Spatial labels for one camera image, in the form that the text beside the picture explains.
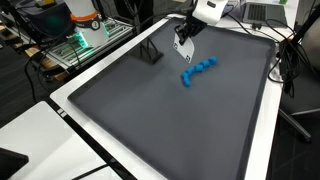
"chair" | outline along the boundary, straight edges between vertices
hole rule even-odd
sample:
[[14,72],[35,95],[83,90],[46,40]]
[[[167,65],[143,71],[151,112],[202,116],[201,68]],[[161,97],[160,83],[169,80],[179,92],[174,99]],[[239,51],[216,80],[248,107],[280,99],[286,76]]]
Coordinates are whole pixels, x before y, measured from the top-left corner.
[[[320,70],[320,18],[310,27],[302,40],[311,64]],[[294,98],[283,94],[280,102],[279,116],[291,124],[307,142],[311,135],[295,119],[294,115],[320,112],[320,76],[315,76],[302,66],[301,75],[294,80]]]

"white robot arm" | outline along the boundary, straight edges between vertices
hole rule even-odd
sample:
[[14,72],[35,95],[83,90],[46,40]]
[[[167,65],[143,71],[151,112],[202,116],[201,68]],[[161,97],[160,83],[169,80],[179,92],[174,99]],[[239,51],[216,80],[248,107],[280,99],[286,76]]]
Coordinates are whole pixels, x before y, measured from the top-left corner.
[[193,11],[188,12],[186,22],[175,28],[179,43],[183,45],[188,37],[196,36],[207,24],[216,25],[228,0],[193,0]]

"dark gray surface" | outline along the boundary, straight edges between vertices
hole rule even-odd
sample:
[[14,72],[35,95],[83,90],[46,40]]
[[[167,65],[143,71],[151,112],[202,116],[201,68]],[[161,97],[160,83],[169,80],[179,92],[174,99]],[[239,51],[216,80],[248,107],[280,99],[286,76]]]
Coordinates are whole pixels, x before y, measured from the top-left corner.
[[[123,56],[69,99],[169,179],[243,179],[274,43],[206,28],[187,64],[172,48],[177,24],[151,36],[157,64]],[[211,56],[185,87],[181,73]]]

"metal stand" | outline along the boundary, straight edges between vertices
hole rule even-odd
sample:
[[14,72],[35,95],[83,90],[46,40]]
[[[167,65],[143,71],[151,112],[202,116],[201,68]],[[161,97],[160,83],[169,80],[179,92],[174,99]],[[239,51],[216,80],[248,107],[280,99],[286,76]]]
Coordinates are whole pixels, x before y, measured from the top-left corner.
[[157,47],[153,44],[149,37],[147,37],[147,39],[144,41],[146,41],[146,45],[141,42],[138,46],[133,48],[131,51],[132,55],[150,64],[155,64],[163,56],[163,53],[158,51]]
[[283,110],[279,109],[279,115],[285,119],[294,129],[296,129],[307,142],[311,142],[311,135],[305,130],[292,116],[286,114]]

